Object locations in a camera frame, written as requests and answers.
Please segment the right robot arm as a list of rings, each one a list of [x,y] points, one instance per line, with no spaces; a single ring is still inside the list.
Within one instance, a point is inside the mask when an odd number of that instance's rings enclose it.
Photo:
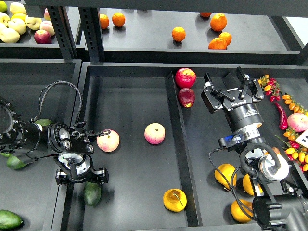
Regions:
[[[298,164],[276,154],[258,131],[263,119],[256,104],[264,95],[257,79],[240,67],[222,79],[224,89],[216,89],[209,74],[204,79],[203,101],[211,113],[224,111],[232,131],[219,139],[219,150],[235,150],[240,158],[237,170],[252,183],[252,207],[237,200],[239,208],[263,230],[307,230],[308,182]]]

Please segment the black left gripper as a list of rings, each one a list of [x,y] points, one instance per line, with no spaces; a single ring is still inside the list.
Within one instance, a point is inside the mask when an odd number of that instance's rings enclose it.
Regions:
[[[103,167],[93,169],[92,158],[82,154],[62,154],[55,158],[59,169],[56,170],[57,185],[70,185],[88,180],[91,183],[104,184],[108,182],[108,170]]]

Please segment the yellow pear under arm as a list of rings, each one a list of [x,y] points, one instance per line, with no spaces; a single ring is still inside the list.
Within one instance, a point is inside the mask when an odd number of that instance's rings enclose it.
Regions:
[[[248,174],[244,175],[242,185],[246,193],[248,193],[251,196],[254,196],[253,184],[251,183],[250,177]]]

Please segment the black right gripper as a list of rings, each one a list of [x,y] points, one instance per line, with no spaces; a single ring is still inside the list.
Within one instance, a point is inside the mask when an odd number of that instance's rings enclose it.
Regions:
[[[239,131],[249,125],[258,128],[264,122],[256,106],[256,103],[264,99],[262,88],[258,80],[244,74],[241,67],[236,68],[236,75],[241,83],[239,89],[218,90],[206,72],[201,97],[210,113],[224,111],[232,131]]]

